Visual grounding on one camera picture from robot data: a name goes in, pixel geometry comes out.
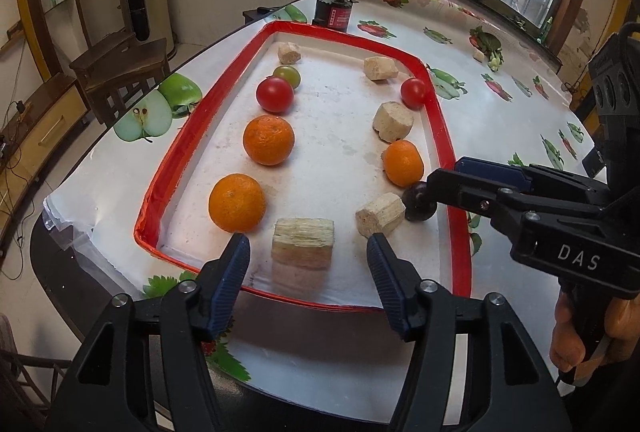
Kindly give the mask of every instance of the chair backrest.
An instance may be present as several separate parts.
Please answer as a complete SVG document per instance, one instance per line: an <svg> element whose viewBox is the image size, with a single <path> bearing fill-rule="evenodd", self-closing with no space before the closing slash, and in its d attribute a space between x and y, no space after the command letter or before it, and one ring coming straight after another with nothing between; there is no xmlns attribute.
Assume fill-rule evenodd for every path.
<svg viewBox="0 0 640 432"><path fill-rule="evenodd" d="M51 402L58 389L58 380L64 376L64 371L70 365L70 360L52 360L18 354L9 318L0 313L0 399L4 403L0 412L20 421L20 418L16 417L19 414L35 426L35 430L43 430ZM26 367L52 370L49 397L45 396L36 385ZM36 398L27 393L27 388L35 394Z"/></svg>

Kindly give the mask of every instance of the cherry tomato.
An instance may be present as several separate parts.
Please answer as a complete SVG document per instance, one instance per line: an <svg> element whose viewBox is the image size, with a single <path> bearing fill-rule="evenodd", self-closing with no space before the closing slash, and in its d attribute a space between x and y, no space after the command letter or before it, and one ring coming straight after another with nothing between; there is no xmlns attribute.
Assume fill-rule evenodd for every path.
<svg viewBox="0 0 640 432"><path fill-rule="evenodd" d="M421 79L409 78L400 87L402 101L412 110L418 110L424 105L427 86Z"/></svg>
<svg viewBox="0 0 640 432"><path fill-rule="evenodd" d="M280 114L293 103L293 89L287 80L270 76L260 82L255 98L267 112Z"/></svg>

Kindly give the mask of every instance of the shelf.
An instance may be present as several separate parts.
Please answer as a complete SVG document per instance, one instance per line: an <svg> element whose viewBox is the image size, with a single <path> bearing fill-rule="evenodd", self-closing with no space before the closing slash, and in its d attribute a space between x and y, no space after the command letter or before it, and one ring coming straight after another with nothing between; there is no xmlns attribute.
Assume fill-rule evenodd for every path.
<svg viewBox="0 0 640 432"><path fill-rule="evenodd" d="M19 33L15 33L14 36L11 37L9 41L7 41L2 47L0 47L0 56L4 55L9 49L11 49L18 40L24 38L24 31L20 31Z"/></svg>
<svg viewBox="0 0 640 432"><path fill-rule="evenodd" d="M61 6L62 4L64 4L65 2L69 2L70 0L63 0L62 2L58 2L56 5L54 6L50 6L49 9L45 9L44 13L47 14L49 11L53 11L53 9L55 9L58 6Z"/></svg>

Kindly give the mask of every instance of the wooden cabinet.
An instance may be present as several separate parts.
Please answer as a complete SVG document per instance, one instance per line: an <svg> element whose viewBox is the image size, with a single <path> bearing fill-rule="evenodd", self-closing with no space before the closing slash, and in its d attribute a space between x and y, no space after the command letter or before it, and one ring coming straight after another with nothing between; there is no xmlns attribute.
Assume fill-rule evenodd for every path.
<svg viewBox="0 0 640 432"><path fill-rule="evenodd" d="M86 107L75 86L72 86L31 129L20 145L20 164L36 176L51 152L69 129L85 114Z"/></svg>
<svg viewBox="0 0 640 432"><path fill-rule="evenodd" d="M53 150L87 112L75 78L58 73L24 102L2 129L7 146L0 161L0 257L20 224L17 210Z"/></svg>

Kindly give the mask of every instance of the orange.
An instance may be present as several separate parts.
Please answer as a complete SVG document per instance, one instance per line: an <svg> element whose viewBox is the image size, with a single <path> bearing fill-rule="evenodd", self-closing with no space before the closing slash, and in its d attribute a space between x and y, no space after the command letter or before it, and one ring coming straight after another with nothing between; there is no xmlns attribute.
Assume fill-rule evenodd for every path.
<svg viewBox="0 0 640 432"><path fill-rule="evenodd" d="M424 163L413 143L400 139L382 152L382 167L395 185L406 188L422 179Z"/></svg>
<svg viewBox="0 0 640 432"><path fill-rule="evenodd" d="M273 166L289 157L295 140L291 125L283 118L264 115L252 119L246 126L242 145L256 163Z"/></svg>
<svg viewBox="0 0 640 432"><path fill-rule="evenodd" d="M253 229L266 209L267 201L260 184L244 174L223 177L209 194L211 220L229 233Z"/></svg>

